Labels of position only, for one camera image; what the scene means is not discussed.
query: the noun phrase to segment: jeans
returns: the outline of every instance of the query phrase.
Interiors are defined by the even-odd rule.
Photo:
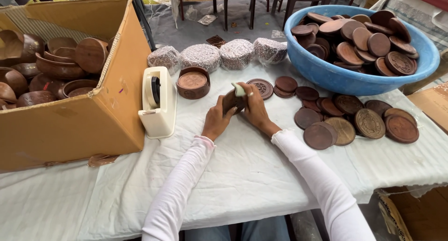
[[[230,241],[228,226],[185,231],[185,241]],[[289,241],[284,216],[243,223],[241,241]]]

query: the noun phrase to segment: hand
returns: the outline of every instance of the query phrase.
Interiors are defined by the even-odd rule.
[[[267,115],[266,108],[264,107],[264,100],[258,91],[257,86],[254,84],[238,83],[243,87],[247,94],[247,106],[244,109],[244,115],[255,127],[260,129],[266,135],[272,138],[272,135],[281,131],[275,123],[273,123]]]
[[[205,116],[204,129],[201,135],[209,138],[211,141],[215,141],[224,132],[230,122],[230,118],[237,110],[236,107],[233,107],[223,117],[223,98],[224,96],[219,96],[216,106],[211,107],[207,112],[207,116]]]

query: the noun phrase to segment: bubble-wrapped package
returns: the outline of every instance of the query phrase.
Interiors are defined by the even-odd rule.
[[[174,75],[181,69],[181,57],[174,47],[161,47],[148,55],[148,66],[164,66],[168,69],[170,75]]]
[[[255,54],[261,64],[277,64],[286,58],[286,44],[275,40],[258,38],[254,41]]]
[[[222,66],[229,70],[242,70],[254,58],[254,46],[245,39],[234,39],[220,48]]]
[[[198,66],[205,68],[209,73],[221,65],[220,50],[207,44],[189,46],[181,52],[183,67]]]

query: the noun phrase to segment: person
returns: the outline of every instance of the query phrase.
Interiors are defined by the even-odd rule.
[[[331,241],[375,241],[356,199],[339,177],[291,131],[282,130],[266,112],[264,101],[255,85],[240,84],[247,94],[244,115],[265,133],[299,170],[317,198]],[[191,190],[199,181],[215,149],[213,141],[224,132],[236,107],[223,116],[224,96],[210,108],[201,135],[173,168],[148,210],[143,241],[178,241]],[[185,232],[186,241],[230,241],[227,226]],[[289,236],[283,216],[243,224],[242,241],[286,241]]]

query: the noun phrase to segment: white tablecloth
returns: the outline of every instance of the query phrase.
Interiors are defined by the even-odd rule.
[[[123,240],[140,235],[152,198],[171,169],[202,131],[205,114],[231,82],[281,75],[301,78],[289,61],[262,67],[253,62],[243,71],[219,68],[210,74],[210,93],[199,100],[179,97],[175,134],[146,140],[142,152],[119,157],[115,163],[90,168],[70,163],[0,175],[0,240],[73,241]],[[321,96],[327,91],[317,88]],[[384,137],[357,138],[345,147],[333,146],[319,156],[348,186],[358,203],[373,190],[395,185],[448,182],[448,136],[399,91],[361,97],[384,100],[418,120],[420,138],[410,145]],[[273,95],[265,101],[270,118],[292,128],[301,107],[297,97]],[[302,177],[286,157],[242,116],[232,117],[188,201],[182,228],[210,227],[317,207]]]

